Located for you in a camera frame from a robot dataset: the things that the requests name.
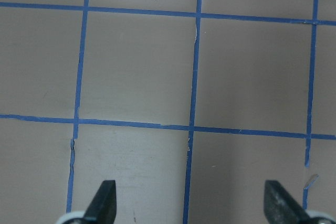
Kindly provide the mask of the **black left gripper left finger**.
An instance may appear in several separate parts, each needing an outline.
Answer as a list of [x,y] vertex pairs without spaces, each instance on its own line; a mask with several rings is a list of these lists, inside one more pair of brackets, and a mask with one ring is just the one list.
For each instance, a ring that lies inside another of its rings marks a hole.
[[116,215],[116,181],[104,180],[81,218],[82,223],[113,224]]

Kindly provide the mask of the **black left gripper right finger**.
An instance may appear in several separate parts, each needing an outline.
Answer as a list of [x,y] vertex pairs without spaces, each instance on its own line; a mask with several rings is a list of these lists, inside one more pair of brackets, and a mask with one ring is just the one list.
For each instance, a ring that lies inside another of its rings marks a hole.
[[310,217],[277,180],[265,181],[264,215],[273,224],[320,222],[320,217]]

